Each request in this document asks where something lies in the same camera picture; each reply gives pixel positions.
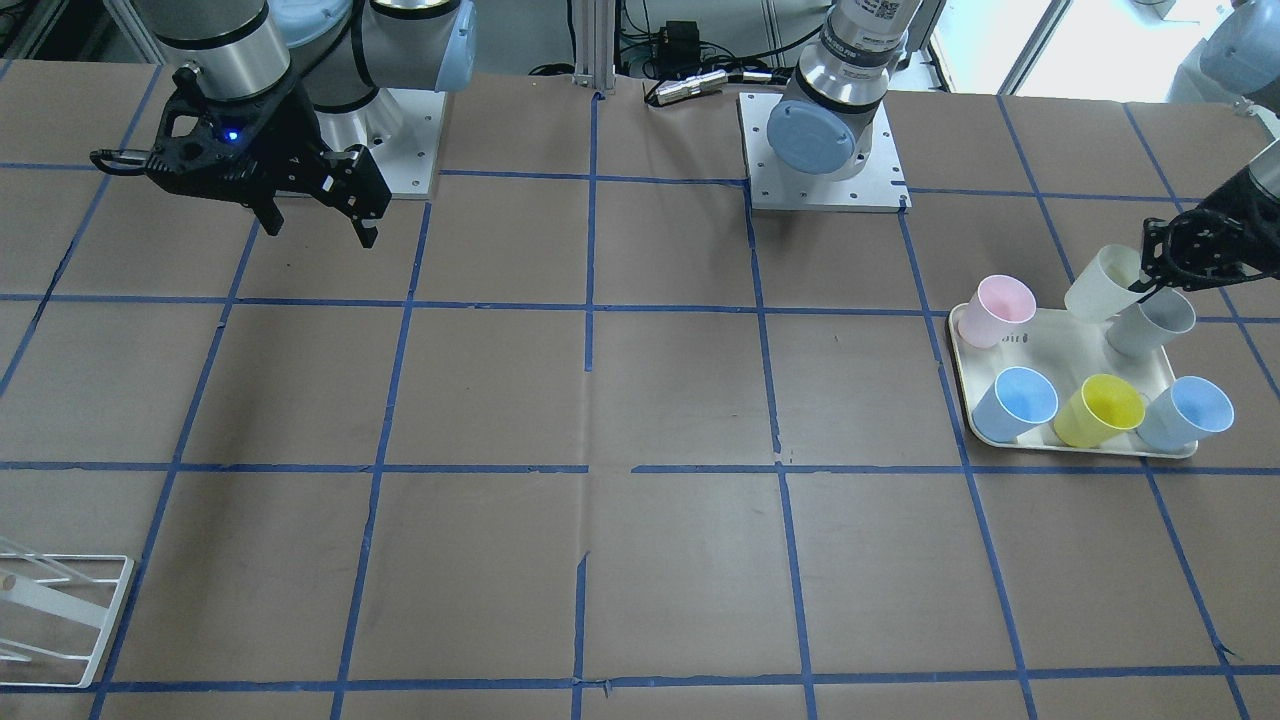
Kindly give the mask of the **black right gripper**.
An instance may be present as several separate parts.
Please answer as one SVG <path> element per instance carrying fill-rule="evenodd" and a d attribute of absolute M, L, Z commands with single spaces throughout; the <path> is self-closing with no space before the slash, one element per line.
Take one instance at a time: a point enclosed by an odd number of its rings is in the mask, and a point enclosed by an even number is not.
<path fill-rule="evenodd" d="M 252 206 L 262 229 L 279 236 L 284 217 L 274 196 L 284 191 L 310 196 L 342 213 L 358 243 L 371 249 L 379 236 L 378 223 L 392 201 L 371 149 L 356 143 L 342 151 L 330 150 L 302 85 L 289 91 L 278 85 L 239 102 L 250 117 L 247 123 L 259 129 L 250 143 L 250 156 L 259 169 L 239 204 Z"/>

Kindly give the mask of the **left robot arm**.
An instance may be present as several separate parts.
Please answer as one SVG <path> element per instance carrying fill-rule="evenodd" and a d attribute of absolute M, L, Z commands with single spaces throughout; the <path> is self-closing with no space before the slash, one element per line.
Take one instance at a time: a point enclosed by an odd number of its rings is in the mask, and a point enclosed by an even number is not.
<path fill-rule="evenodd" d="M 790 169 L 850 176 L 902 53 L 915 1 L 837 1 L 804 46 L 765 137 Z M 1207 40 L 1201 72 L 1230 94 L 1277 110 L 1279 9 L 1236 1 Z M 1271 143 L 1194 209 L 1143 224 L 1140 265 L 1123 288 L 1215 290 L 1277 275 L 1277 145 Z"/>

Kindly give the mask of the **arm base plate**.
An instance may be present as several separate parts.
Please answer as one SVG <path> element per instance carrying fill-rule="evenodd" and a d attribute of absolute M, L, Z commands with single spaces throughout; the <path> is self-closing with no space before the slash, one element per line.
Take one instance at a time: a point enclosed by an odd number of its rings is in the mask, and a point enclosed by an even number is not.
<path fill-rule="evenodd" d="M 913 201 L 886 108 L 854 129 L 780 94 L 739 95 L 751 206 L 768 211 L 897 213 Z"/>
<path fill-rule="evenodd" d="M 314 110 L 323 140 L 342 151 L 361 143 L 372 156 L 394 199 L 428 200 L 445 115 L 445 92 L 365 88 L 314 81 Z"/>

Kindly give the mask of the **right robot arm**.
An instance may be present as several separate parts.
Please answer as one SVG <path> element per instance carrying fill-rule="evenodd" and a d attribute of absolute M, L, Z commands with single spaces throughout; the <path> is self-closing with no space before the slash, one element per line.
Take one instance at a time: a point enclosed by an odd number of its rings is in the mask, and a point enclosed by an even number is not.
<path fill-rule="evenodd" d="M 393 192 L 376 150 L 398 142 L 393 92 L 457 92 L 472 78 L 471 1 L 138 1 L 173 64 L 146 150 L 92 154 L 193 199 L 233 202 L 278 234 L 280 193 L 342 213 L 371 247 Z"/>

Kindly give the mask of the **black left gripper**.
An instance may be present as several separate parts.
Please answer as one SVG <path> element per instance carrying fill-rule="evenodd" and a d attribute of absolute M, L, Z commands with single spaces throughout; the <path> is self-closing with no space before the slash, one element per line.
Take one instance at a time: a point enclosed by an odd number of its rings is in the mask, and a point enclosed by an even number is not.
<path fill-rule="evenodd" d="M 1248 167 L 1172 222 L 1143 222 L 1140 301 L 1169 287 L 1240 284 L 1277 270 L 1277 195 Z"/>

